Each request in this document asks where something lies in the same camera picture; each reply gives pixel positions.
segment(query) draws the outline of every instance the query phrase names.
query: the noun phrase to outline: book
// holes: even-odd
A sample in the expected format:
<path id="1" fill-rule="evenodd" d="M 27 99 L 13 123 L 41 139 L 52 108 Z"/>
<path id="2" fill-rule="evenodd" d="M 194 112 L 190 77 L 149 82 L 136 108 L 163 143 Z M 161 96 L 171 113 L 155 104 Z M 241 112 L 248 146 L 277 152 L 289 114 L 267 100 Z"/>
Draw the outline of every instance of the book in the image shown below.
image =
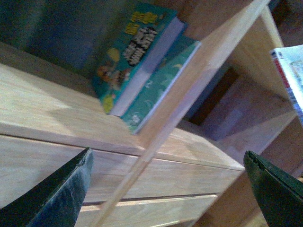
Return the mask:
<path id="1" fill-rule="evenodd" d="M 303 125 L 303 45 L 275 48 L 271 56 Z"/>
<path id="2" fill-rule="evenodd" d="M 181 36 L 169 50 L 158 69 L 122 116 L 130 131 L 137 134 L 154 114 L 201 43 Z"/>
<path id="3" fill-rule="evenodd" d="M 184 30 L 175 10 L 139 3 L 104 54 L 93 86 L 107 114 L 122 116 Z"/>

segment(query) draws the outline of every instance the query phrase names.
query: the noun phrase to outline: book spine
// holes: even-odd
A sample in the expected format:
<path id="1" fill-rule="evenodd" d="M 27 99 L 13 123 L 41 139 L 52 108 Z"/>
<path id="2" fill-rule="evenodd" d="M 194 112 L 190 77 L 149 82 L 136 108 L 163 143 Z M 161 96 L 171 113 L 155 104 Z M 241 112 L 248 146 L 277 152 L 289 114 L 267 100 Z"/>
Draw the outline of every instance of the book spine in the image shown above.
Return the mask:
<path id="1" fill-rule="evenodd" d="M 151 118 L 151 116 L 155 113 L 161 102 L 163 101 L 164 97 L 168 94 L 176 80 L 179 78 L 181 73 L 183 72 L 184 68 L 187 66 L 189 61 L 192 59 L 192 57 L 195 55 L 197 52 L 198 48 L 200 47 L 201 43 L 197 43 L 196 48 L 192 53 L 189 55 L 185 63 L 182 65 L 182 68 L 178 71 L 177 75 L 174 77 L 174 79 L 171 81 L 170 85 L 166 88 L 166 90 L 163 92 L 159 100 L 156 102 L 156 104 L 153 106 L 153 108 L 149 111 L 149 113 L 144 117 L 144 119 L 141 121 L 141 123 L 138 125 L 138 127 L 133 131 L 133 135 L 137 135 L 138 132 L 141 130 L 141 128 L 147 123 L 147 121 Z"/>
<path id="2" fill-rule="evenodd" d="M 285 89 L 286 89 L 286 91 L 288 93 L 290 101 L 293 104 L 294 109 L 297 111 L 298 117 L 299 117 L 299 119 L 301 121 L 301 124 L 303 125 L 303 111 L 302 111 L 301 107 L 299 106 L 299 104 L 297 102 L 297 99 L 296 99 L 296 97 L 295 97 L 295 95 L 293 93 L 292 88 L 289 85 L 289 82 L 288 82 L 288 80 L 286 78 L 286 75 L 285 75 L 285 73 L 283 71 L 283 68 L 282 68 L 282 66 L 280 64 L 280 59 L 278 59 L 278 57 L 275 54 L 273 54 L 272 56 L 273 56 L 273 62 L 275 64 L 275 66 L 276 66 L 276 69 L 277 69 L 278 73 L 280 74 L 280 76 L 282 78 L 284 87 L 285 87 Z"/>

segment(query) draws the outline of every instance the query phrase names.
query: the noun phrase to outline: dark object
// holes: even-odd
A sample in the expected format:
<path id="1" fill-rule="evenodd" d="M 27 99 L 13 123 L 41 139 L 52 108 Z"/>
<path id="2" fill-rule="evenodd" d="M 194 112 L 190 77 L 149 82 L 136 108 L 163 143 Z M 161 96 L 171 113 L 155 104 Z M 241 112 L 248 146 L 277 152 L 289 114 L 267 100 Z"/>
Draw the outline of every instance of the dark object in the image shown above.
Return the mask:
<path id="1" fill-rule="evenodd" d="M 303 183 L 251 151 L 244 165 L 268 225 L 303 227 Z"/>
<path id="2" fill-rule="evenodd" d="M 1 227 L 74 227 L 93 165 L 85 149 L 33 189 L 0 210 Z"/>

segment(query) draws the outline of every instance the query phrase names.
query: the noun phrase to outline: wooden frame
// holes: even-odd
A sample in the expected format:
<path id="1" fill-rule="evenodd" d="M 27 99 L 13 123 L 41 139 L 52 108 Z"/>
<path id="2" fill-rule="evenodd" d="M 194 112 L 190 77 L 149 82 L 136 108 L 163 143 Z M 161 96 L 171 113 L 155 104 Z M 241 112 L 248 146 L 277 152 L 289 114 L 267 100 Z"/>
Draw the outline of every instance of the wooden frame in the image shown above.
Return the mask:
<path id="1" fill-rule="evenodd" d="M 156 2 L 158 5 L 178 9 L 180 19 L 189 24 L 186 35 L 201 40 L 202 47 L 138 137 L 129 134 L 121 119 L 106 115 L 96 98 L 82 94 L 91 94 L 88 80 L 78 78 L 78 75 L 43 60 L 28 57 L 26 53 L 19 55 L 15 49 L 2 44 L 0 48 L 4 51 L 0 53 L 1 62 L 15 69 L 4 65 L 0 67 L 0 89 L 3 94 L 0 134 L 74 147 L 91 146 L 106 152 L 139 156 L 115 192 L 105 204 L 100 205 L 91 227 L 106 222 L 116 204 L 127 194 L 154 157 L 195 165 L 232 168 L 239 172 L 241 166 L 222 155 L 223 149 L 215 143 L 180 132 L 175 127 L 229 56 L 238 73 L 247 74 L 261 86 L 287 98 L 280 78 L 271 66 L 270 58 L 265 57 L 270 49 L 282 46 L 267 7 L 268 2 L 269 0 L 237 0 L 233 4 L 229 0 Z M 69 88 L 63 89 L 60 85 L 26 72 L 55 80 L 82 93 Z M 54 79 L 57 73 L 61 76 Z M 78 78 L 80 83 L 71 82 L 75 81 L 71 78 Z M 289 112 L 259 153 L 262 153 L 293 118 L 294 113 Z M 192 147 L 195 143 L 201 146 L 196 150 L 198 158 L 178 154 L 176 144 L 185 148 L 185 154 L 191 154 L 192 150 L 188 146 Z M 212 158 L 207 159 L 203 152 L 217 153 L 226 161 L 219 164 Z"/>

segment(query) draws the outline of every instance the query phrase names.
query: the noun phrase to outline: book cover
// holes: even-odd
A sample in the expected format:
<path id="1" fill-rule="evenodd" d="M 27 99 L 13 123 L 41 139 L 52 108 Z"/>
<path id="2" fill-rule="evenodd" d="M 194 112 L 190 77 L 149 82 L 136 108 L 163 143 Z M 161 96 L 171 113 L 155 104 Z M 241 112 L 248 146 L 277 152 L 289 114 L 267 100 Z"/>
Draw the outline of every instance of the book cover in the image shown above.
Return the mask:
<path id="1" fill-rule="evenodd" d="M 152 116 L 200 45 L 199 41 L 185 36 L 181 36 L 173 44 L 158 69 L 122 116 L 133 134 Z"/>
<path id="2" fill-rule="evenodd" d="M 273 49 L 271 56 L 303 125 L 303 45 Z"/>
<path id="3" fill-rule="evenodd" d="M 106 113 L 115 105 L 150 49 L 157 43 L 176 11 L 139 3 L 125 29 L 104 54 L 93 86 Z"/>

